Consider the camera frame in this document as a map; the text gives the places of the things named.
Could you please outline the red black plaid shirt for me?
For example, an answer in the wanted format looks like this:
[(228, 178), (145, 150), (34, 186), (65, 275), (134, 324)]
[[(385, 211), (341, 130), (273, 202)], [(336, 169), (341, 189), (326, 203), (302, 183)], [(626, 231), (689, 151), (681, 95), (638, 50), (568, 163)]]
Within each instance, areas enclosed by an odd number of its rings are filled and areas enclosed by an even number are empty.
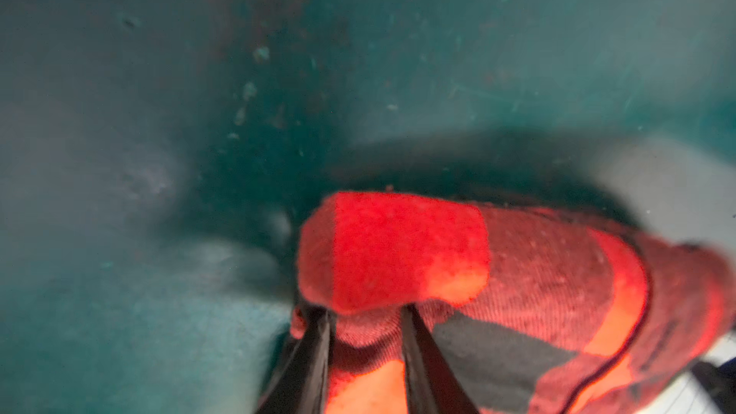
[(735, 320), (719, 253), (541, 207), (338, 193), (297, 273), (337, 317), (330, 413), (406, 412), (410, 304), (483, 413), (638, 412)]

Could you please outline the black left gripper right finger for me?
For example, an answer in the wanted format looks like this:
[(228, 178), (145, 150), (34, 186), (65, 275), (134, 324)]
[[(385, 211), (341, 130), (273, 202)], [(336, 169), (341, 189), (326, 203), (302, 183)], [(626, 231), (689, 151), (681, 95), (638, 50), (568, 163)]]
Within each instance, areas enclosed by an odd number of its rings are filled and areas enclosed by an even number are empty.
[(402, 356), (409, 414), (479, 414), (414, 305), (402, 308)]

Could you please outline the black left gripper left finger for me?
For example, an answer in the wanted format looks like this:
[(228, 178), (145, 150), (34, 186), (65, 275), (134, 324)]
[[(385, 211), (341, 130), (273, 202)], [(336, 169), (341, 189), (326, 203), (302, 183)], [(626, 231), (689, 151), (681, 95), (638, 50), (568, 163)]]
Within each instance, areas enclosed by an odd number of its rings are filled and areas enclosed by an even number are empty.
[(320, 414), (328, 400), (333, 320), (324, 308), (306, 309), (307, 326), (256, 413)]

